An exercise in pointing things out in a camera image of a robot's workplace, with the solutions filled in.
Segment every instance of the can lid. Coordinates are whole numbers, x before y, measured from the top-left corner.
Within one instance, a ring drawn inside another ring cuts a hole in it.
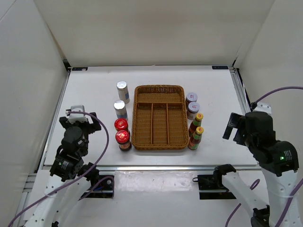
[[[119,81],[118,83],[117,83],[117,88],[119,89],[119,90],[123,90],[124,88],[126,88],[127,87],[127,83],[125,82],[125,81]]]
[[[199,109],[200,109],[199,103],[191,102],[190,104],[188,104],[188,110],[190,112],[197,113]]]
[[[124,118],[119,118],[115,121],[115,129],[118,131],[125,130],[128,127],[127,120]]]
[[[189,92],[186,96],[186,99],[190,102],[196,102],[198,100],[198,95],[194,92]]]
[[[126,143],[129,140],[129,133],[124,130],[117,132],[116,140],[118,143]]]
[[[118,100],[114,103],[114,108],[116,110],[123,110],[125,108],[125,103],[122,100]]]
[[[204,132],[204,129],[202,127],[197,127],[196,128],[196,134],[201,135]]]
[[[199,121],[202,120],[203,119],[203,114],[197,113],[196,119],[199,120]]]

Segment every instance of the blue label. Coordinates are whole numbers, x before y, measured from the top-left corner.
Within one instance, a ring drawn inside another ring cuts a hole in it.
[[[123,115],[118,115],[118,114],[117,114],[117,117],[118,117],[118,118],[124,118],[124,119],[126,119],[126,118],[127,118],[127,113],[125,113],[125,114],[123,114]]]

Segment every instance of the white can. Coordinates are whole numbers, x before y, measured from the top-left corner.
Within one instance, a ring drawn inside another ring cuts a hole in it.
[[[125,102],[123,102],[122,100],[116,101],[114,103],[114,108],[117,114],[117,118],[124,118],[128,121]]]
[[[129,94],[127,89],[127,83],[125,81],[119,81],[117,83],[117,89],[120,100],[124,101],[125,104],[129,103]]]

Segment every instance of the red lid jar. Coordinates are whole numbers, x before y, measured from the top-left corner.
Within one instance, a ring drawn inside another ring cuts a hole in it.
[[[124,118],[119,118],[115,121],[115,129],[117,131],[125,130],[128,131],[128,123]]]
[[[116,133],[116,140],[119,144],[119,148],[122,151],[128,151],[132,148],[132,144],[130,142],[130,134],[128,131],[121,130]]]

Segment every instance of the red lid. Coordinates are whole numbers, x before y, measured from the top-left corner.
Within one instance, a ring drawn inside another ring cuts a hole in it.
[[[129,140],[129,133],[124,130],[117,132],[116,140],[118,143],[126,143]]]
[[[116,130],[125,130],[128,128],[127,120],[124,118],[119,118],[115,121],[115,128]]]

